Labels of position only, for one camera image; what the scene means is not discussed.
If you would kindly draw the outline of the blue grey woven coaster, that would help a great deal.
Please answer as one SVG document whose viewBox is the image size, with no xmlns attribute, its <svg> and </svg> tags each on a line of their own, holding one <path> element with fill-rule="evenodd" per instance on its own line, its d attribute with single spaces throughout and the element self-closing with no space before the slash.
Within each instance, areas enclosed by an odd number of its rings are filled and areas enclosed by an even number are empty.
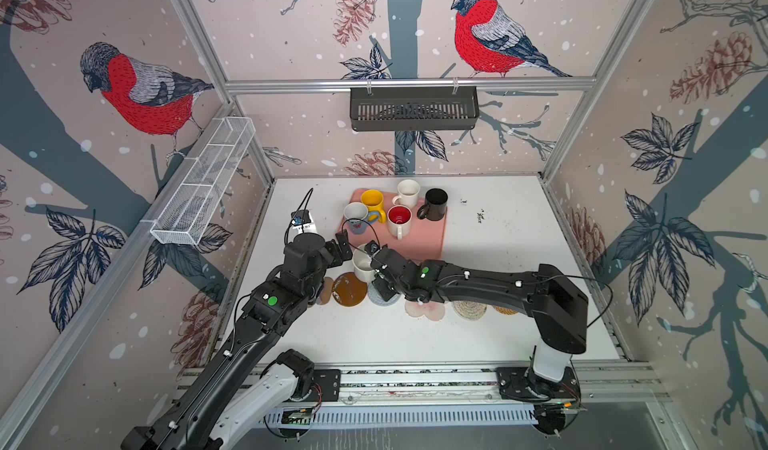
<svg viewBox="0 0 768 450">
<path fill-rule="evenodd" d="M 395 293 L 391 298 L 388 300 L 385 300 L 384 297 L 381 295 L 381 293 L 375 288 L 375 286 L 370 283 L 367 287 L 368 290 L 368 298 L 370 301 L 377 306 L 381 307 L 388 307 L 394 305 L 396 302 L 400 300 L 401 295 L 398 293 Z"/>
</svg>

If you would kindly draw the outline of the glossy brown round coaster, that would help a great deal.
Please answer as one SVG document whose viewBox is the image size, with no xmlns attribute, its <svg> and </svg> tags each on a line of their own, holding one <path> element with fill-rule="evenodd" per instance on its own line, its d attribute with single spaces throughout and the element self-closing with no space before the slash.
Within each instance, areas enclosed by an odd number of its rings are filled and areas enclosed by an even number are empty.
<svg viewBox="0 0 768 450">
<path fill-rule="evenodd" d="M 359 280 L 353 272 L 347 272 L 334 280 L 331 296 L 343 307 L 360 304 L 368 294 L 368 284 Z"/>
</svg>

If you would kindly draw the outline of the cork flower shaped coaster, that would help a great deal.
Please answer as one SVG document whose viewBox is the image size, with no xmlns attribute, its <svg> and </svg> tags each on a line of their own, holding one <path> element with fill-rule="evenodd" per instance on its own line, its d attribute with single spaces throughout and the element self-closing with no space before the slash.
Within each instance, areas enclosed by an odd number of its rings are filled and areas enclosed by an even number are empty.
<svg viewBox="0 0 768 450">
<path fill-rule="evenodd" d="M 315 301 L 316 304 L 326 305 L 330 301 L 333 293 L 333 285 L 334 285 L 333 278 L 325 277 L 323 279 L 322 288 L 320 289 L 320 292 Z"/>
</svg>

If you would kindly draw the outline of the pink flower shaped coaster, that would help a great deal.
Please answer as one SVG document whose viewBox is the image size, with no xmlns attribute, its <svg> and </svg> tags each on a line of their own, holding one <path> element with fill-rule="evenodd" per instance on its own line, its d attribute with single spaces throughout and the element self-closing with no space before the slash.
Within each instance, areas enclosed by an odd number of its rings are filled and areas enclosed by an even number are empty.
<svg viewBox="0 0 768 450">
<path fill-rule="evenodd" d="M 437 322 L 445 317 L 445 305 L 442 303 L 406 301 L 404 308 L 408 316 L 416 319 L 426 318 L 429 321 Z"/>
</svg>

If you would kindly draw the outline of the multicolour zigzag woven coaster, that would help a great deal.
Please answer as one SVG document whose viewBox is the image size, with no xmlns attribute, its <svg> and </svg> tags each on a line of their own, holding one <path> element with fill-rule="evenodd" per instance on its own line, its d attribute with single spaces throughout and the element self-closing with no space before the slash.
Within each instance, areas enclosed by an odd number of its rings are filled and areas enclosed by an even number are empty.
<svg viewBox="0 0 768 450">
<path fill-rule="evenodd" d="M 452 303 L 452 308 L 460 318 L 467 321 L 477 321 L 485 315 L 488 306 L 470 301 L 457 301 Z"/>
</svg>

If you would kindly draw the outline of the rattan round woven coaster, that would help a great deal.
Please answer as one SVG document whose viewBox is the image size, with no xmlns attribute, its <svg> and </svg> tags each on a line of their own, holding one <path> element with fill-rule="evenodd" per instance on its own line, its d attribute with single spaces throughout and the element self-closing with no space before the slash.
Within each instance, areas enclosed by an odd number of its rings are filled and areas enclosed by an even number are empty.
<svg viewBox="0 0 768 450">
<path fill-rule="evenodd" d="M 500 307 L 500 306 L 492 306 L 492 308 L 495 311 L 497 311 L 497 312 L 499 312 L 500 314 L 503 314 L 503 315 L 511 316 L 511 315 L 517 315 L 519 313 L 519 312 L 517 312 L 515 310 L 509 309 L 509 308 L 505 308 L 505 307 Z"/>
</svg>

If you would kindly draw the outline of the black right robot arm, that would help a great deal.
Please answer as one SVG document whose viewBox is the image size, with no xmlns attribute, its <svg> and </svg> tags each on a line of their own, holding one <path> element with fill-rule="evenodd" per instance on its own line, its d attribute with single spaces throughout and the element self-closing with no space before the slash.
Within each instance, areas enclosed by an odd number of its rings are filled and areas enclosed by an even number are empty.
<svg viewBox="0 0 768 450">
<path fill-rule="evenodd" d="M 443 260 L 408 260 L 388 246 L 369 242 L 373 285 L 386 300 L 399 294 L 426 303 L 473 302 L 524 314 L 535 321 L 538 340 L 528 367 L 497 373 L 504 399 L 545 403 L 581 399 L 572 357 L 586 352 L 586 294 L 557 267 L 541 264 L 535 271 L 503 273 L 460 267 Z"/>
</svg>

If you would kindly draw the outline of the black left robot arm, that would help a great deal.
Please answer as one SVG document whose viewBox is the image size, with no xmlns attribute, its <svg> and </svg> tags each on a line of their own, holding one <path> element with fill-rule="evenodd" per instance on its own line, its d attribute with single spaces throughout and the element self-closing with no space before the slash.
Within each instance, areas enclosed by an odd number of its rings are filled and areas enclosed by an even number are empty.
<svg viewBox="0 0 768 450">
<path fill-rule="evenodd" d="M 221 449 L 212 432 L 254 366 L 319 296 L 326 271 L 352 259 L 348 232 L 331 240 L 302 233 L 248 296 L 219 351 L 191 387 L 150 426 L 133 428 L 122 449 Z"/>
</svg>

